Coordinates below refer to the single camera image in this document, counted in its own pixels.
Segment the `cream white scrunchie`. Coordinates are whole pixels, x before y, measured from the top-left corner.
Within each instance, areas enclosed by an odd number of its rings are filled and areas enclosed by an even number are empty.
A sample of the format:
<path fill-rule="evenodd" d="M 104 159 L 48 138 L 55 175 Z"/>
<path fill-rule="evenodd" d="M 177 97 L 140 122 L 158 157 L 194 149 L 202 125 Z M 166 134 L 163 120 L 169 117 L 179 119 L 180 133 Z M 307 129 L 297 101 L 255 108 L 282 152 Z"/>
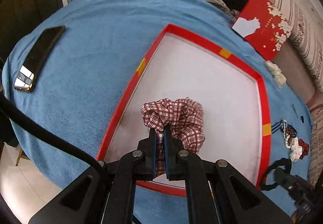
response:
<path fill-rule="evenodd" d="M 276 86 L 280 89 L 284 87 L 287 82 L 286 77 L 283 75 L 281 69 L 278 65 L 274 64 L 271 61 L 266 61 L 265 66 L 267 70 L 272 74 Z"/>

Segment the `red box lid with cat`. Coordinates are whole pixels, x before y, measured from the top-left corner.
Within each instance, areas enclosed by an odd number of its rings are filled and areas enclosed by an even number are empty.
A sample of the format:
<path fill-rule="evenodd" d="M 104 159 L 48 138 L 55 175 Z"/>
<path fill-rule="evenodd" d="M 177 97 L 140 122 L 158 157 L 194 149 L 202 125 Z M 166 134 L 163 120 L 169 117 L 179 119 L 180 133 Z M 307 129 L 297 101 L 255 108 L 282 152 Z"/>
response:
<path fill-rule="evenodd" d="M 292 26 L 269 0 L 248 0 L 232 30 L 271 61 L 292 33 Z"/>

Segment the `black smartphone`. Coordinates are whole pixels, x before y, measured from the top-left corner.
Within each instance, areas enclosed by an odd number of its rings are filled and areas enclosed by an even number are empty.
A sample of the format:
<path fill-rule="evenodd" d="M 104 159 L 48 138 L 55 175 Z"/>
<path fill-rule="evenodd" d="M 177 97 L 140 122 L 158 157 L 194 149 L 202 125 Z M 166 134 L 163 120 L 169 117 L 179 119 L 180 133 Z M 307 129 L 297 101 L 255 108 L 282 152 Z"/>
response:
<path fill-rule="evenodd" d="M 65 30 L 65 25 L 61 25 L 46 28 L 41 33 L 20 67 L 13 83 L 15 90 L 26 92 L 34 90 L 45 62 Z"/>

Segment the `dark red dotted scrunchie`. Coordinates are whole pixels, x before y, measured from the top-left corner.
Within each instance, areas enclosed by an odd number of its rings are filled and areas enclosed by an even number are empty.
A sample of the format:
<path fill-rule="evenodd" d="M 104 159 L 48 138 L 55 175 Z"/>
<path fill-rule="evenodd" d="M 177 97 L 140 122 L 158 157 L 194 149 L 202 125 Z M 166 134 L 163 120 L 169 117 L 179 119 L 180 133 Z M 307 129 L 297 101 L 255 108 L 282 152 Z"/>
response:
<path fill-rule="evenodd" d="M 310 145 L 304 142 L 302 139 L 298 140 L 298 144 L 302 148 L 302 154 L 300 155 L 299 159 L 303 159 L 305 156 L 308 156 Z"/>

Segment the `red plaid scrunchie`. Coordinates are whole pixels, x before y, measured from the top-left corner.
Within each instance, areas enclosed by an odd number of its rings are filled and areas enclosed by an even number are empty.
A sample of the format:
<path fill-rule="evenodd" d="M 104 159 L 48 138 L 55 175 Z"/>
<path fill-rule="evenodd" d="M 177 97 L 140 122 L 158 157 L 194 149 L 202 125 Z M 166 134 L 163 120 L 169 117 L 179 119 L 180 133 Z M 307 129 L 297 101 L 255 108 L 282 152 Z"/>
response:
<path fill-rule="evenodd" d="M 179 139 L 185 150 L 197 154 L 205 141 L 204 110 L 200 103 L 186 97 L 171 100 L 163 98 L 142 106 L 144 125 L 157 134 L 156 176 L 165 174 L 164 127 L 169 125 L 171 136 Z"/>

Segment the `black hair clip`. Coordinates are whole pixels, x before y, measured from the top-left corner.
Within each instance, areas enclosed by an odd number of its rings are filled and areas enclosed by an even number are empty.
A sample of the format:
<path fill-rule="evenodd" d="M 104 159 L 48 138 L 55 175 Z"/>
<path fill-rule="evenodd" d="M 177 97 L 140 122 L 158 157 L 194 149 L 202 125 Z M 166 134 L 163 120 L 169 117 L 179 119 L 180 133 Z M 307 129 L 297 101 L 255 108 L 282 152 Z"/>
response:
<path fill-rule="evenodd" d="M 291 107 L 292 107 L 292 109 L 293 109 L 293 111 L 294 111 L 294 113 L 295 113 L 296 117 L 297 117 L 297 118 L 299 118 L 298 113 L 297 113 L 297 111 L 296 111 L 296 108 L 295 108 L 294 104 L 292 104 L 292 105 L 291 105 Z"/>

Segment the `blue towel cloth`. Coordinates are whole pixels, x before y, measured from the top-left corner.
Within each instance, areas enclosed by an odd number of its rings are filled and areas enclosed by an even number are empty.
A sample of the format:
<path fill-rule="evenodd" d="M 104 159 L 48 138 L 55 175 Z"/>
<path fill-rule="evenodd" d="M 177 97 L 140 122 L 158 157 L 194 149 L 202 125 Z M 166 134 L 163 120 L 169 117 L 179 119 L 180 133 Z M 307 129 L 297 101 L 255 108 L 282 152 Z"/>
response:
<path fill-rule="evenodd" d="M 276 86 L 263 58 L 232 30 L 232 23 L 230 16 L 203 0 L 76 0 L 19 40 L 3 68 L 4 94 L 37 124 L 96 156 L 136 68 L 162 29 L 174 24 L 224 47 L 259 72 L 271 120 L 286 119 L 310 142 L 313 121 L 305 103 L 289 87 Z M 13 81 L 39 35 L 60 25 L 66 31 L 35 89 L 15 90 Z"/>

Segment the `red shallow box tray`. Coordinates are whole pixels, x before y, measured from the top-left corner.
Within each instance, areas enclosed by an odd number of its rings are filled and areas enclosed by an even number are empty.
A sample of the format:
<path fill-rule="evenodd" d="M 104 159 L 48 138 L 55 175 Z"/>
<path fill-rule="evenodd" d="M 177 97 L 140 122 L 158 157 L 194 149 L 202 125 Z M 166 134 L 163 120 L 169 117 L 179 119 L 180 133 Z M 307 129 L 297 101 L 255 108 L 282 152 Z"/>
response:
<path fill-rule="evenodd" d="M 272 133 L 263 77 L 227 49 L 173 24 L 158 35 L 130 79 L 97 158 L 116 161 L 147 137 L 145 103 L 186 97 L 204 110 L 199 156 L 228 161 L 258 186 L 269 165 Z"/>

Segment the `striped pillow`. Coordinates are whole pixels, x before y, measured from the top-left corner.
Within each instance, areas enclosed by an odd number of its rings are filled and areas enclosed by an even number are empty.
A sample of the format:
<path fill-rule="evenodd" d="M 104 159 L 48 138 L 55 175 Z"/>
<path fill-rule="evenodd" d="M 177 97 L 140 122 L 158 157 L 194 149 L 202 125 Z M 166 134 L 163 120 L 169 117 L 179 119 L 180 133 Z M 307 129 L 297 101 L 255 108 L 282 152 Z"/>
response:
<path fill-rule="evenodd" d="M 309 0 L 269 0 L 292 26 L 289 38 L 322 92 L 322 20 Z"/>

